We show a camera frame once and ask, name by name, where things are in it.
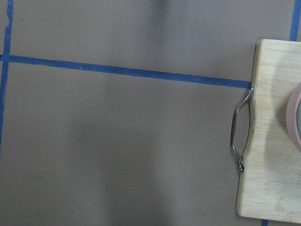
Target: bamboo cutting board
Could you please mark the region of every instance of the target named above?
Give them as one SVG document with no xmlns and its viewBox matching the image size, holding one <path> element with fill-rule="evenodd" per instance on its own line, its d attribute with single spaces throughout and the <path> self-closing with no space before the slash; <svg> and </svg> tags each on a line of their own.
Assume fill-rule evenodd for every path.
<svg viewBox="0 0 301 226">
<path fill-rule="evenodd" d="M 289 96 L 300 82 L 301 43 L 257 44 L 245 172 L 238 186 L 241 216 L 301 223 L 301 152 L 285 123 Z"/>
</svg>

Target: brown surface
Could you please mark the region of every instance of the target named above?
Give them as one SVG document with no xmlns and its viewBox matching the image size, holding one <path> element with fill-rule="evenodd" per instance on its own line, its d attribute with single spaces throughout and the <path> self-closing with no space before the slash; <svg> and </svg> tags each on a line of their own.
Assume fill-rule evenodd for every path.
<svg viewBox="0 0 301 226">
<path fill-rule="evenodd" d="M 288 39 L 292 9 L 292 0 L 16 1 L 11 54 L 249 81 L 255 43 Z M 230 127 L 244 94 L 10 64 L 0 225 L 259 226 L 235 213 Z M 247 120 L 244 108 L 239 150 Z"/>
</svg>

